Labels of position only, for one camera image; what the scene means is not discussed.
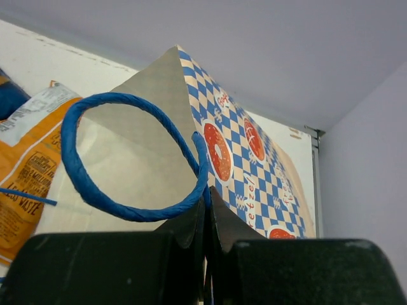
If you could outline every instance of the paper bag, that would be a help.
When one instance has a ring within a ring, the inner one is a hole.
[[[269,238],[313,237],[301,182],[288,155],[185,51],[176,46],[113,90],[157,105],[191,140],[200,132],[210,160],[209,185],[227,206]],[[157,120],[128,105],[89,109],[78,128],[78,153],[98,187],[116,202],[163,208],[181,201],[196,177]],[[83,202],[60,165],[37,233],[152,230],[160,223],[117,219]]]

